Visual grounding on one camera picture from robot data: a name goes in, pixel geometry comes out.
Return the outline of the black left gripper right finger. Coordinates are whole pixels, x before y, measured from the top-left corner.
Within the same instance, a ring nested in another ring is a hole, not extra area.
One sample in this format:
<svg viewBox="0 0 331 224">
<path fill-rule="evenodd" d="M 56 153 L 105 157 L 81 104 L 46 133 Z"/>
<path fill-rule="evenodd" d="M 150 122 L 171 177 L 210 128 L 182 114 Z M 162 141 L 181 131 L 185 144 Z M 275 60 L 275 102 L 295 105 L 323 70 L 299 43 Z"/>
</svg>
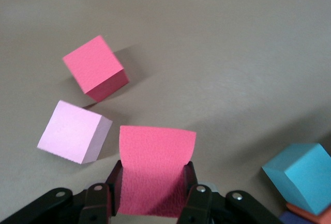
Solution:
<svg viewBox="0 0 331 224">
<path fill-rule="evenodd" d="M 263 204 L 242 190 L 226 196 L 198 183 L 193 162 L 184 166 L 187 198 L 177 224 L 284 224 Z"/>
</svg>

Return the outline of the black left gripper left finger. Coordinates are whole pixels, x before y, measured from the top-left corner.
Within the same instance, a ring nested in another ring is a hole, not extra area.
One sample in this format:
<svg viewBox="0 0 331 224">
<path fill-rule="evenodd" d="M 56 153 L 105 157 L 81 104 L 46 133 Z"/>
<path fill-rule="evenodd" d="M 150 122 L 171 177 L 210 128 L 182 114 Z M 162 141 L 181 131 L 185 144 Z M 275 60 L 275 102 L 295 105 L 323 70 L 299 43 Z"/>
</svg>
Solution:
<svg viewBox="0 0 331 224">
<path fill-rule="evenodd" d="M 76 195 L 68 188 L 54 188 L 0 224 L 110 224 L 119 209 L 122 179 L 119 160 L 104 183 Z"/>
</svg>

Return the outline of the red foam cube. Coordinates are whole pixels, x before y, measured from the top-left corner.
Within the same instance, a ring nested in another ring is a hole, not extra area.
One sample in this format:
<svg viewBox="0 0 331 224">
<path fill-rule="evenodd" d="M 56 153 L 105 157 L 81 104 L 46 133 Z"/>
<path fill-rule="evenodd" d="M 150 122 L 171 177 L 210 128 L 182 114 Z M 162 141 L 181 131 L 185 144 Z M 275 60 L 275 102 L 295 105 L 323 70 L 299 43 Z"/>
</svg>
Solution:
<svg viewBox="0 0 331 224">
<path fill-rule="evenodd" d="M 195 140 L 196 133 L 189 130 L 121 126 L 119 212 L 178 217 L 186 201 L 184 166 L 191 160 Z"/>
<path fill-rule="evenodd" d="M 124 67 L 102 36 L 63 57 L 82 92 L 101 102 L 129 83 Z"/>
</svg>

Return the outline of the purple foam cube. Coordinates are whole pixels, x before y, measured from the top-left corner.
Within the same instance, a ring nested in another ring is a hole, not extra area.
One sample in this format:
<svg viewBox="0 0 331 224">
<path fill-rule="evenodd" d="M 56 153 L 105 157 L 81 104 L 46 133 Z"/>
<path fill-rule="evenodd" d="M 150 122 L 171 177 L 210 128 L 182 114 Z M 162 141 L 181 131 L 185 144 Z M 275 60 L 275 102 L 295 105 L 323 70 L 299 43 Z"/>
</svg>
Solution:
<svg viewBox="0 0 331 224">
<path fill-rule="evenodd" d="M 313 224 L 312 222 L 290 212 L 285 211 L 279 216 L 279 220 L 284 224 Z"/>
</svg>

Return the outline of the orange foam cube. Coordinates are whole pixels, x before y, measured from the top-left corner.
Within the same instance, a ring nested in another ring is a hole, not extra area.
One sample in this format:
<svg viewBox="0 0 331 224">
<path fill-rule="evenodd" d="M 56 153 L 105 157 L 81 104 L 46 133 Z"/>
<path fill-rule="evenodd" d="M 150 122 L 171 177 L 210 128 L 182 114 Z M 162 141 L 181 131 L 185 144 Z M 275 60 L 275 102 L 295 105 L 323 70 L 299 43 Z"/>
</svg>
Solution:
<svg viewBox="0 0 331 224">
<path fill-rule="evenodd" d="M 318 215 L 312 214 L 291 203 L 286 203 L 286 207 L 292 213 L 294 213 L 314 224 L 331 224 L 331 205 Z"/>
</svg>

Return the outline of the cyan foam cube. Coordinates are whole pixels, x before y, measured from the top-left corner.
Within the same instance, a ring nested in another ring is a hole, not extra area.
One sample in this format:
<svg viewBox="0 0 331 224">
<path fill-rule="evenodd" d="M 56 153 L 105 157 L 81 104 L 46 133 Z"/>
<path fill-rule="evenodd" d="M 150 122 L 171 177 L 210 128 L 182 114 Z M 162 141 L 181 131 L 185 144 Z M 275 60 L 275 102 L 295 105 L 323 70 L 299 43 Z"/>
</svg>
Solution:
<svg viewBox="0 0 331 224">
<path fill-rule="evenodd" d="M 288 203 L 314 215 L 331 205 L 331 156 L 321 144 L 291 144 L 262 169 Z"/>
</svg>

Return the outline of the pink foam cube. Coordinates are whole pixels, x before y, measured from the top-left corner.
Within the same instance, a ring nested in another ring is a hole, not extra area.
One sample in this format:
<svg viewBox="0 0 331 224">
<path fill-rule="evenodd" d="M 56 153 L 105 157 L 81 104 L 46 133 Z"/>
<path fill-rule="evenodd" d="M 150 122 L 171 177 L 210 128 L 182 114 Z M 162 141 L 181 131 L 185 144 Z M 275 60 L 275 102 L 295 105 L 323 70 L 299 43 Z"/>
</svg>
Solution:
<svg viewBox="0 0 331 224">
<path fill-rule="evenodd" d="M 97 160 L 112 121 L 60 100 L 37 148 L 78 164 Z"/>
</svg>

